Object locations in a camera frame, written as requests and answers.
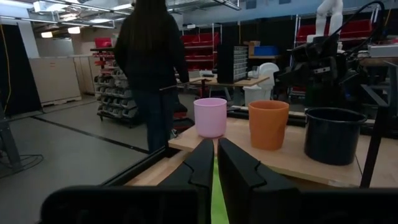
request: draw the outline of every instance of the yellow cable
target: yellow cable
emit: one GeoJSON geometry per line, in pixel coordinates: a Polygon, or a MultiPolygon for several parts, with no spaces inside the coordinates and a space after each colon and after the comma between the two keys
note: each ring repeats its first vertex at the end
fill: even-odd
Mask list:
{"type": "Polygon", "coordinates": [[[384,24],[384,26],[387,26],[387,24],[389,22],[390,15],[391,15],[391,9],[392,9],[393,5],[394,5],[394,0],[391,0],[391,8],[390,8],[390,10],[388,12],[388,16],[387,16],[386,23],[384,24]]]}
{"type": "Polygon", "coordinates": [[[10,60],[8,57],[8,50],[7,50],[7,42],[6,42],[6,36],[4,35],[4,30],[2,29],[2,24],[0,23],[0,30],[1,30],[1,35],[2,35],[2,41],[4,43],[4,50],[6,51],[6,59],[7,59],[7,74],[8,74],[8,96],[7,96],[7,101],[6,105],[4,106],[4,113],[7,111],[7,106],[8,102],[11,97],[11,76],[10,76],[10,60]]]}
{"type": "Polygon", "coordinates": [[[391,15],[391,9],[390,9],[390,11],[388,12],[388,16],[387,16],[386,23],[384,24],[384,26],[387,26],[387,24],[388,24],[388,20],[390,19],[390,15],[391,15]]]}

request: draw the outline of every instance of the jeans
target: jeans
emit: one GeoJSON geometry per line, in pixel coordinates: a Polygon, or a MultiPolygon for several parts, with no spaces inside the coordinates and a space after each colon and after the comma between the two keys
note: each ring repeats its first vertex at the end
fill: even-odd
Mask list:
{"type": "Polygon", "coordinates": [[[147,125],[147,142],[149,153],[153,153],[164,147],[170,139],[173,129],[174,106],[177,91],[164,93],[163,106],[160,104],[160,93],[133,90],[134,100],[138,107],[138,113],[147,125]]]}

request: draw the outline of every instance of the long dark hair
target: long dark hair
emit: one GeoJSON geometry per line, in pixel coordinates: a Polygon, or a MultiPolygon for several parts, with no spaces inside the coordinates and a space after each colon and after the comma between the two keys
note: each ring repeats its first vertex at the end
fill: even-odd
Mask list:
{"type": "Polygon", "coordinates": [[[163,46],[167,38],[167,14],[165,0],[136,0],[130,18],[129,48],[153,52],[163,46]]]}

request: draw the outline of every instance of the green strip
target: green strip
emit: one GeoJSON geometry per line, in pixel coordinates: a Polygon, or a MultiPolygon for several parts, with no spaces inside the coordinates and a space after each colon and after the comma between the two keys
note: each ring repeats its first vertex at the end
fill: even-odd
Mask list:
{"type": "Polygon", "coordinates": [[[217,158],[214,159],[213,191],[211,194],[211,222],[217,224],[228,224],[223,190],[221,189],[220,177],[218,175],[217,158]]]}

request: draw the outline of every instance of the orange cup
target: orange cup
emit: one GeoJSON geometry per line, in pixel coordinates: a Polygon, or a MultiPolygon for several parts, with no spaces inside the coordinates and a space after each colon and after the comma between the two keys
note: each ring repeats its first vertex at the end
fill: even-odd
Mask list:
{"type": "Polygon", "coordinates": [[[261,100],[249,104],[251,146],[264,150],[278,150],[285,139],[289,118],[289,104],[282,101],[261,100]]]}

